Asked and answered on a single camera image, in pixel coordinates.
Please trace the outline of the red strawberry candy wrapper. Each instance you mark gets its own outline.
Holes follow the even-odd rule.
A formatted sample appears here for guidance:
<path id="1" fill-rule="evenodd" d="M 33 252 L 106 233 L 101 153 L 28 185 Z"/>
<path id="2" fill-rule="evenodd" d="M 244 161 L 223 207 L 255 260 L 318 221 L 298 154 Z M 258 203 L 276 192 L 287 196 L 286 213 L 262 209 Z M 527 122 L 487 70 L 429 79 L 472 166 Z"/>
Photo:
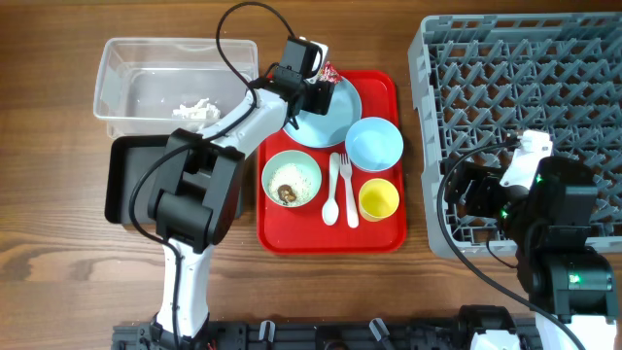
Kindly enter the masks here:
<path id="1" fill-rule="evenodd" d="M 336 68 L 329 61 L 327 61 L 319 72 L 318 81 L 329 82 L 337 85 L 342 81 L 342 77 L 337 72 Z"/>

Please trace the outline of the light blue plate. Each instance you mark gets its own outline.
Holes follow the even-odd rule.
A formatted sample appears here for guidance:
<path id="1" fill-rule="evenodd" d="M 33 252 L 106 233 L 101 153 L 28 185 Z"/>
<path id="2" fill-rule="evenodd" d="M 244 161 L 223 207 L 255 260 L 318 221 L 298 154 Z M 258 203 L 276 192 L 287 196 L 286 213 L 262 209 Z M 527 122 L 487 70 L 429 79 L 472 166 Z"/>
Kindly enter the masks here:
<path id="1" fill-rule="evenodd" d="M 298 129 L 291 124 L 285 133 L 296 143 L 309 148 L 328 148 L 343 142 L 351 125 L 362 117 L 358 91 L 346 78 L 335 86 L 326 115 L 301 111 L 296 117 Z"/>

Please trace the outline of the white plastic fork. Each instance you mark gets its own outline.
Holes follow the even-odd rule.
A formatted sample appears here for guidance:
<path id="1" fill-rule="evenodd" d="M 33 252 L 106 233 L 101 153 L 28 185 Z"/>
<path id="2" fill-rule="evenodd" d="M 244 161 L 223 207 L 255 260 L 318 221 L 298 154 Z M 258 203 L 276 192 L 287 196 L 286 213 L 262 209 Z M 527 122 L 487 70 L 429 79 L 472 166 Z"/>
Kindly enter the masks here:
<path id="1" fill-rule="evenodd" d="M 339 174 L 344 181 L 345 187 L 347 224 L 350 228 L 357 228 L 359 226 L 359 215 L 352 187 L 353 169 L 351 161 L 346 154 L 340 155 Z"/>

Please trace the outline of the light blue bowl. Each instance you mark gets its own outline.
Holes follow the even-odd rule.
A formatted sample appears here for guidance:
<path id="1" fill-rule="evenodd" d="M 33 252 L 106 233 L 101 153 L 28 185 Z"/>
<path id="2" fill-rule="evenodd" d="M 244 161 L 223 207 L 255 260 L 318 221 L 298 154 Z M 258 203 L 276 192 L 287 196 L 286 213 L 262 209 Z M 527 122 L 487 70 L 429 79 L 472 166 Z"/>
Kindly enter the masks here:
<path id="1" fill-rule="evenodd" d="M 399 129 L 390 121 L 368 117 L 355 122 L 345 138 L 345 150 L 352 163 L 370 173 L 388 170 L 403 154 Z"/>

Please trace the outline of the white rice pile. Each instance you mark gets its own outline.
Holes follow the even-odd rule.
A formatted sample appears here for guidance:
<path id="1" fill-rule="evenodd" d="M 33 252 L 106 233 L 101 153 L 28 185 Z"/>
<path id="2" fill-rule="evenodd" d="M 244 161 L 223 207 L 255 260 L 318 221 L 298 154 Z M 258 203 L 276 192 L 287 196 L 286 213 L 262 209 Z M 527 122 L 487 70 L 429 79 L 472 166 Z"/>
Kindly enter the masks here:
<path id="1" fill-rule="evenodd" d="M 290 185 L 296 195 L 296 201 L 289 205 L 286 205 L 283 201 L 281 201 L 277 193 L 277 189 L 284 184 Z M 268 182 L 268 194 L 278 204 L 282 204 L 284 206 L 300 206 L 308 202 L 311 199 L 311 190 L 310 180 L 294 163 L 287 163 L 278 167 Z"/>

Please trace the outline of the green bowl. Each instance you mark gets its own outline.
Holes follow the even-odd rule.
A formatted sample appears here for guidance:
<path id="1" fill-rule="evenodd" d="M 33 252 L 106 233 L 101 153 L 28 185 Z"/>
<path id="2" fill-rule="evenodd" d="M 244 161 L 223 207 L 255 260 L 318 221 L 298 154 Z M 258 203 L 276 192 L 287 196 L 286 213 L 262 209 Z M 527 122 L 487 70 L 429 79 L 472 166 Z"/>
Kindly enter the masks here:
<path id="1" fill-rule="evenodd" d="M 271 157 L 261 171 L 261 187 L 275 204 L 297 208 L 309 204 L 323 182 L 316 160 L 303 151 L 287 150 Z"/>

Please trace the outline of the yellow plastic cup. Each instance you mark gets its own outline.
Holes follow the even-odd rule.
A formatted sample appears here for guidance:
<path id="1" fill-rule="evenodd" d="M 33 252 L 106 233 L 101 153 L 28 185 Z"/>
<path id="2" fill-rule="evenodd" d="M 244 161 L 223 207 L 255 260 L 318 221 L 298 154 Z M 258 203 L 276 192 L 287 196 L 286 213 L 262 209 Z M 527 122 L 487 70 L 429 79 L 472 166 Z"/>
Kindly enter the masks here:
<path id="1" fill-rule="evenodd" d="M 359 191 L 359 211 L 369 222 L 379 222 L 391 217 L 399 206 L 397 188 L 388 180 L 373 178 Z"/>

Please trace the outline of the brown food scrap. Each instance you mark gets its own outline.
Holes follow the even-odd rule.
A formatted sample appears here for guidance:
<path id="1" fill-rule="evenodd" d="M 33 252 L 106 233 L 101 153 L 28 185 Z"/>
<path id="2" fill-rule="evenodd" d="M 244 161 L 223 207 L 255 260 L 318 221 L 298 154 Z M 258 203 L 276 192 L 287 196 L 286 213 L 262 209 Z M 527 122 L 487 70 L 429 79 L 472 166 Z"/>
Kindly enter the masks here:
<path id="1" fill-rule="evenodd" d="M 277 189 L 277 193 L 278 193 L 279 199 L 283 201 L 286 205 L 289 205 L 296 201 L 295 192 L 290 185 L 287 185 L 287 184 L 281 185 Z"/>

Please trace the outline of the white tissue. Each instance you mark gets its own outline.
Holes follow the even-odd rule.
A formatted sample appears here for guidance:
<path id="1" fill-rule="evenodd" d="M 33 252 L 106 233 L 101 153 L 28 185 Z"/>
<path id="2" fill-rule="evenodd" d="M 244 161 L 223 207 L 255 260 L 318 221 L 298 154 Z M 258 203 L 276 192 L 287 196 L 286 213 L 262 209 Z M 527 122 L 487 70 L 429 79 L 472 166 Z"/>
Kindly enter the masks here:
<path id="1" fill-rule="evenodd" d="M 221 113 L 209 98 L 202 98 L 190 107 L 181 104 L 178 109 L 173 110 L 172 116 L 182 120 L 217 120 L 221 117 Z"/>

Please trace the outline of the white plastic spoon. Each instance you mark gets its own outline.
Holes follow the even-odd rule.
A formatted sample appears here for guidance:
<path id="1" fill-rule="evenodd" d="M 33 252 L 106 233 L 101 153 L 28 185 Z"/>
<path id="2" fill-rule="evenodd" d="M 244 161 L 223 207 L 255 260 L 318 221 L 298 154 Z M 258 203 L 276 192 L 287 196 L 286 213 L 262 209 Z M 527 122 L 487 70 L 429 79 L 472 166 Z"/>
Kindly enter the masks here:
<path id="1" fill-rule="evenodd" d="M 331 153 L 328 164 L 328 199 L 322 208 L 322 218 L 327 226 L 333 226 L 339 216 L 339 207 L 335 199 L 339 165 L 339 153 Z"/>

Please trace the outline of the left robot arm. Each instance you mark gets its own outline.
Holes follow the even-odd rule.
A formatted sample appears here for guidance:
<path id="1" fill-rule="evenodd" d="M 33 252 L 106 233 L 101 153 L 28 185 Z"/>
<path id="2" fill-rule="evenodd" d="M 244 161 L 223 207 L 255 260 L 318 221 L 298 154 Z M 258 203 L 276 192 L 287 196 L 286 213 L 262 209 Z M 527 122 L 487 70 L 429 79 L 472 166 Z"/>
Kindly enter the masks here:
<path id="1" fill-rule="evenodd" d="M 153 177 L 147 212 L 165 257 L 156 341 L 174 349 L 198 343 L 209 319 L 207 286 L 213 249 L 236 211 L 246 157 L 266 138 L 295 125 L 302 112 L 328 113 L 340 76 L 324 66 L 299 73 L 279 65 L 247 84 L 237 107 L 197 132 L 174 131 L 140 183 Z"/>

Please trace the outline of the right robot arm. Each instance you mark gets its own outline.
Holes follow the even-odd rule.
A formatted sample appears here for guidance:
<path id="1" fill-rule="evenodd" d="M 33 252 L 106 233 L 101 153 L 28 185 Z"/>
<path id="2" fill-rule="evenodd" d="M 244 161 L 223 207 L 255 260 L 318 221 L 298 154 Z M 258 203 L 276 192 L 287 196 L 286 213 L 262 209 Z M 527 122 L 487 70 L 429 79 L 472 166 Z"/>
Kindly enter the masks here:
<path id="1" fill-rule="evenodd" d="M 588 246 L 598 189 L 591 169 L 565 157 L 517 155 L 504 171 L 458 160 L 437 201 L 466 201 L 493 218 L 516 248 L 523 297 L 459 260 L 487 284 L 532 310 L 546 349 L 611 349 L 618 295 L 608 260 Z"/>

